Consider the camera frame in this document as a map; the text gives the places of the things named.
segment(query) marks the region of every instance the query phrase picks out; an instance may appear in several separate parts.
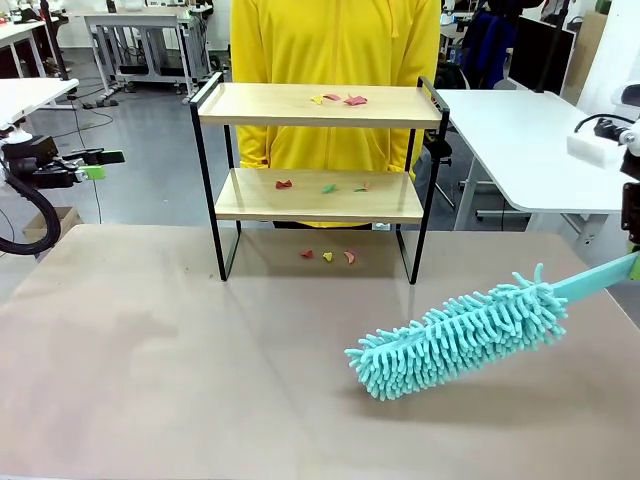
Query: brown tabletop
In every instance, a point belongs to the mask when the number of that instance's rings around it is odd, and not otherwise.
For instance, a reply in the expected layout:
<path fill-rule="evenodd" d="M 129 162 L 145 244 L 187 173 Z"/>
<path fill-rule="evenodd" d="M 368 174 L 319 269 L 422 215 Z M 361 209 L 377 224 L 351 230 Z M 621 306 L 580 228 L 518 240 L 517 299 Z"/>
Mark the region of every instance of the brown tabletop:
<path fill-rule="evenodd" d="M 637 479 L 640 335 L 602 292 L 554 347 L 393 402 L 343 350 L 453 295 L 584 265 L 540 234 L 79 226 L 0 313 L 0 472 L 113 479 Z M 334 252 L 334 262 L 301 250 Z M 347 266 L 342 252 L 356 251 Z"/>

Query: lower shelf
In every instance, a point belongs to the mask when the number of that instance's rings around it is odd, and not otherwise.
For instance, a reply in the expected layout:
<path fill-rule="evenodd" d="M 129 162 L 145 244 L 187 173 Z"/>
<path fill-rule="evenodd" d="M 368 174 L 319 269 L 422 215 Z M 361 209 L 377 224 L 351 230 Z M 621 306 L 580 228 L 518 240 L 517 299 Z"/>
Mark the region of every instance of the lower shelf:
<path fill-rule="evenodd" d="M 276 182 L 290 180 L 278 190 Z M 323 193 L 335 184 L 335 190 Z M 368 190 L 355 191 L 368 184 Z M 216 202 L 220 220 L 419 224 L 423 209 L 406 172 L 236 168 Z"/>

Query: sleeve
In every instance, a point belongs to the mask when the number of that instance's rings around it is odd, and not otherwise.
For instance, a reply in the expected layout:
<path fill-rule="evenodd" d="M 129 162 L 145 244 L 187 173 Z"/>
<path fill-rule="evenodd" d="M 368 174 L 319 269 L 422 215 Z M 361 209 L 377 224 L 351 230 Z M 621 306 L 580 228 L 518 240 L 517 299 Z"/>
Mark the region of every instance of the sleeve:
<path fill-rule="evenodd" d="M 233 0 L 231 4 L 231 64 L 233 81 L 267 83 L 258 7 L 255 0 Z M 267 128 L 238 126 L 240 166 L 267 168 Z"/>
<path fill-rule="evenodd" d="M 440 47 L 440 0 L 418 0 L 413 18 L 404 59 L 396 85 L 410 87 L 416 85 L 418 77 L 423 75 L 433 83 L 438 65 Z M 389 171 L 402 172 L 407 159 L 409 130 L 391 130 L 391 152 Z M 413 162 L 422 150 L 422 131 L 416 131 L 413 144 Z"/>

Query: two-tier shelf rack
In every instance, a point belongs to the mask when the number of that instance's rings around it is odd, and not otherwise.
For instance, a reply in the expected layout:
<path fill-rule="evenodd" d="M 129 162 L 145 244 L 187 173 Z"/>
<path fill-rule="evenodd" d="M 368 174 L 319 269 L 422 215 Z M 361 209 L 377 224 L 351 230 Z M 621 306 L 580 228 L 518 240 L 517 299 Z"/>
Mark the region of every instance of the two-tier shelf rack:
<path fill-rule="evenodd" d="M 368 103 L 349 107 L 341 101 L 322 105 L 311 101 L 327 93 L 342 98 L 361 95 Z M 420 77 L 417 87 L 281 85 L 225 83 L 217 73 L 193 97 L 190 108 L 221 280 L 226 281 L 231 272 L 243 220 L 384 222 L 395 225 L 409 282 L 415 284 L 441 161 L 431 159 L 431 178 L 422 205 L 409 176 L 415 133 L 417 129 L 435 130 L 436 141 L 442 142 L 449 123 L 449 107 L 428 80 Z M 203 124 L 224 128 L 229 174 L 217 201 L 211 189 Z M 230 125 L 403 128 L 410 135 L 404 172 L 249 169 L 234 165 Z M 278 180 L 291 180 L 294 188 L 277 190 Z M 369 191 L 354 192 L 365 182 L 370 184 Z M 338 189 L 323 194 L 323 186 L 329 184 Z M 226 260 L 220 220 L 236 223 L 237 236 Z M 402 224 L 420 226 L 413 261 L 402 237 Z"/>

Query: chenille bristle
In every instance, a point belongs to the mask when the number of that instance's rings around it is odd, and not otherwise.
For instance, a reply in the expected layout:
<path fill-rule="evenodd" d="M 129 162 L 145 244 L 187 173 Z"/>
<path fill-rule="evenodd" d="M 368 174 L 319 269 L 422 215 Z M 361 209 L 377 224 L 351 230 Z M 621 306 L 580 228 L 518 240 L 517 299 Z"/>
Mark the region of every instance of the chenille bristle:
<path fill-rule="evenodd" d="M 359 340 L 362 349 L 345 350 L 358 380 L 380 400 L 435 387 L 519 350 L 537 350 L 566 332 L 567 300 L 556 298 L 541 281 L 542 265 L 530 282 L 514 273 L 519 285 L 498 285 L 488 294 L 474 292 L 432 309 L 423 322 Z"/>

